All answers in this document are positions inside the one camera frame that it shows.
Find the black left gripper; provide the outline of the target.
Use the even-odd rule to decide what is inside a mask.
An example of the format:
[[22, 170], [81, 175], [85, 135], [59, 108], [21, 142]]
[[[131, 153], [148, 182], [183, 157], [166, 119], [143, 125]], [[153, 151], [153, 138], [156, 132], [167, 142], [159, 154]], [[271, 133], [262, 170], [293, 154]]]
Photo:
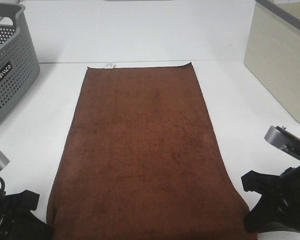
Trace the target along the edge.
[[18, 209], [35, 211], [39, 203], [39, 194], [30, 190], [6, 195], [0, 189], [0, 240], [51, 240], [52, 228], [26, 212], [18, 219]]

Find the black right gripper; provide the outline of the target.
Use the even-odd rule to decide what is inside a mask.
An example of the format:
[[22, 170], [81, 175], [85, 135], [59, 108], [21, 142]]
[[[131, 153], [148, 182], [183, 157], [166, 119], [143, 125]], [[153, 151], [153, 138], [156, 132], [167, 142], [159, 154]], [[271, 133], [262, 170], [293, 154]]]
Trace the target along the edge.
[[256, 192], [261, 198], [244, 217], [249, 233], [300, 233], [300, 166], [289, 167], [280, 175], [253, 170], [241, 177], [245, 192]]

